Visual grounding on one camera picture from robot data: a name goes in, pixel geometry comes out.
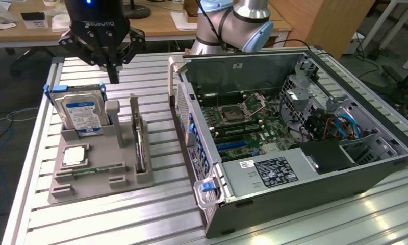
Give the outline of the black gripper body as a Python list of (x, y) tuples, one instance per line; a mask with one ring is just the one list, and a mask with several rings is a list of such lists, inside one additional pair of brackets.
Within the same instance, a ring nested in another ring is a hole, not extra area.
[(119, 47), (130, 32), (130, 21), (124, 14), (123, 1), (66, 1), (71, 18), (70, 30), (90, 42), (90, 31), (108, 47), (111, 57), (116, 59)]

